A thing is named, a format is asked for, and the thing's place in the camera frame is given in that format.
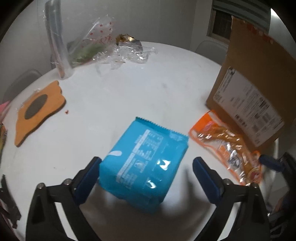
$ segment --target tabletop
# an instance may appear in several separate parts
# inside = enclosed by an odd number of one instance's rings
[[[158,50],[145,64],[127,61],[118,69],[110,69],[109,64],[93,63],[76,68],[66,80],[60,80],[54,69],[13,100],[4,120],[8,136],[0,174],[6,175],[22,215],[16,230],[21,240],[25,238],[28,210],[38,183],[60,184],[84,169],[94,156],[103,159],[136,116],[187,134],[208,111],[205,101],[221,66],[185,49],[151,42],[143,42],[143,46]],[[65,106],[17,148],[17,110],[34,90],[54,80],[59,80]],[[194,240],[215,209],[192,171],[197,156],[222,178],[237,183],[211,153],[189,140],[189,148],[156,214],[141,213],[97,184],[80,208],[102,240]],[[260,184],[264,198],[273,178],[274,172],[267,170]],[[67,235],[76,240],[60,204],[57,209]],[[237,209],[234,205],[220,239],[228,235]]]

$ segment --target orange snack bag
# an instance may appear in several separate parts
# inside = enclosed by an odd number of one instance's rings
[[[260,153],[251,153],[242,136],[231,131],[214,111],[204,114],[190,129],[189,136],[213,152],[241,185],[260,182]]]

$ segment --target orange coaster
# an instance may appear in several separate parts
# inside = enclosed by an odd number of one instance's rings
[[[56,80],[27,100],[18,112],[15,145],[19,147],[29,134],[48,117],[58,112],[66,100]]]

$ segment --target striped window shade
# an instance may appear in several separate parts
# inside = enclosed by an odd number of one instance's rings
[[[269,31],[270,7],[259,0],[213,0],[213,9],[246,20],[262,30]]]

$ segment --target gray chair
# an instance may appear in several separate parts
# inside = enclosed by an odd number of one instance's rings
[[[214,41],[204,40],[195,52],[222,65],[227,54],[227,48]]]
[[[2,99],[2,103],[6,101],[11,101],[17,95],[22,92],[25,88],[27,88],[31,83],[33,83],[36,79],[40,78],[42,75],[35,69],[30,69],[20,75],[6,90],[4,93],[4,97]]]

